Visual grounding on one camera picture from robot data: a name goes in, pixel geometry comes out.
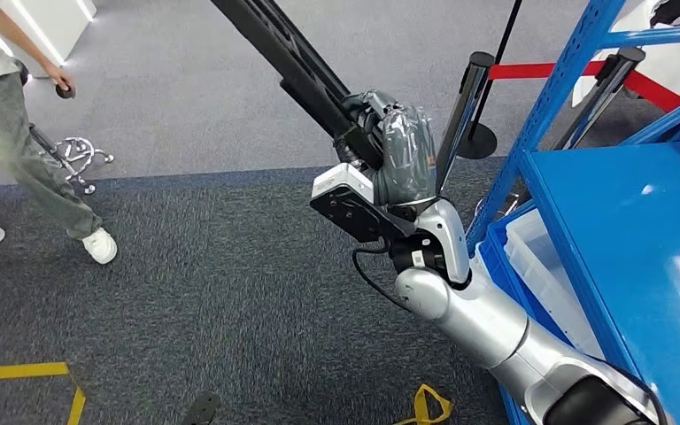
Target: gray pants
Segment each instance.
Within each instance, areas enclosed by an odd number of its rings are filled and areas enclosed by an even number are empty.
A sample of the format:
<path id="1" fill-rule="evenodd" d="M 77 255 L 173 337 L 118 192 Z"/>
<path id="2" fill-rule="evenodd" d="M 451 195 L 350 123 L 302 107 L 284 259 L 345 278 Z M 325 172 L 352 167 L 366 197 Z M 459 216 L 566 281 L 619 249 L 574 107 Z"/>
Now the gray pants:
<path id="1" fill-rule="evenodd" d="M 17 73 L 0 76 L 0 165 L 70 237 L 82 239 L 100 228 L 100 218 L 75 194 L 58 162 L 38 153 Z"/>

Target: white robotic arm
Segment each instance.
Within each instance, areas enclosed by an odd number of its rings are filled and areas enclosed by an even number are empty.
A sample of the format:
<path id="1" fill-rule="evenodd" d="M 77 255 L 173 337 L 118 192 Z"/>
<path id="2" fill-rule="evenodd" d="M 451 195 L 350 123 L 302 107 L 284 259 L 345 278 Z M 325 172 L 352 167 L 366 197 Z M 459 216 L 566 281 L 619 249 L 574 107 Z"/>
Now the white robotic arm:
<path id="1" fill-rule="evenodd" d="M 367 178 L 347 164 L 336 166 L 317 178 L 311 205 L 360 242 L 383 240 L 376 253 L 388 253 L 398 271 L 392 301 L 489 370 L 533 423 L 672 423 L 643 383 L 566 345 L 470 269 L 460 216 L 437 193 L 425 116 L 377 91 L 361 97 L 383 114 L 377 121 L 382 168 Z"/>

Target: gray carpet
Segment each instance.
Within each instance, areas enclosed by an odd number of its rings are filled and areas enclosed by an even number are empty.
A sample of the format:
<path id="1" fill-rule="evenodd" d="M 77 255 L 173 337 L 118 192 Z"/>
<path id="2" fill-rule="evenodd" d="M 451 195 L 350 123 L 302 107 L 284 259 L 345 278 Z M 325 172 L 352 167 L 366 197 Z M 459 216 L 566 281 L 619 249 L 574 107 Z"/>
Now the gray carpet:
<path id="1" fill-rule="evenodd" d="M 499 162 L 453 170 L 466 223 Z M 307 205 L 319 171 L 103 181 L 108 267 L 0 187 L 0 365 L 67 361 L 83 425 L 177 425 L 202 390 L 216 423 L 391 424 L 421 383 L 454 403 L 448 423 L 505 424 L 496 383 L 355 274 L 352 240 Z M 70 402 L 61 378 L 0 382 L 0 424 L 64 423 Z"/>
<path id="2" fill-rule="evenodd" d="M 94 178 L 323 166 L 327 136 L 278 87 L 278 75 L 209 0 L 96 0 L 97 18 L 66 68 L 78 96 L 27 87 L 31 119 L 55 138 L 85 135 L 115 154 Z M 525 2 L 506 63 L 554 61 L 586 0 Z M 508 0 L 278 0 L 354 90 L 423 106 L 441 135 L 468 56 L 493 52 Z M 500 81 L 483 115 L 506 155 L 543 81 Z M 659 114 L 618 100 L 590 144 L 622 140 Z M 547 138 L 572 120 L 566 111 Z M 10 183 L 0 170 L 0 184 Z"/>

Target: yellow floor tape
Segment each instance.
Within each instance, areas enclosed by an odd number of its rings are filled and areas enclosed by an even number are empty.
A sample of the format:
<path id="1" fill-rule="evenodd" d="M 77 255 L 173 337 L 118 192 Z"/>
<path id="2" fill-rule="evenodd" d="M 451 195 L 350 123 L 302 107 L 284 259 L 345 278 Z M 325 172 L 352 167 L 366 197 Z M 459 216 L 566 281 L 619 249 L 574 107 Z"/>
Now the yellow floor tape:
<path id="1" fill-rule="evenodd" d="M 69 374 L 69 367 L 64 362 L 32 363 L 26 365 L 0 366 L 0 379 L 36 378 L 41 376 L 68 376 L 74 384 L 74 399 L 69 411 L 66 425 L 78 425 L 81 411 L 84 408 L 84 392 Z"/>

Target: black object in hand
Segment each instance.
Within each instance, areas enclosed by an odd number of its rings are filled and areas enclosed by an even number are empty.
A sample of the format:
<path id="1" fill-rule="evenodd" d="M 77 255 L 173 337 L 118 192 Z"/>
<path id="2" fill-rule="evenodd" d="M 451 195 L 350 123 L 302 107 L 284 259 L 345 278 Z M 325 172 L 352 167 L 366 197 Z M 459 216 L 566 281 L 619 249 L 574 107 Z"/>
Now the black object in hand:
<path id="1" fill-rule="evenodd" d="M 19 80 L 22 81 L 22 87 L 24 87 L 30 79 L 30 72 L 27 70 L 27 67 L 24 63 L 22 63 L 21 60 L 17 59 L 16 63 L 17 67 L 19 68 Z"/>
<path id="2" fill-rule="evenodd" d="M 68 99 L 70 97 L 74 97 L 74 90 L 70 87 L 69 90 L 64 90 L 59 86 L 58 84 L 56 85 L 56 94 L 58 97 L 61 97 L 62 99 Z"/>

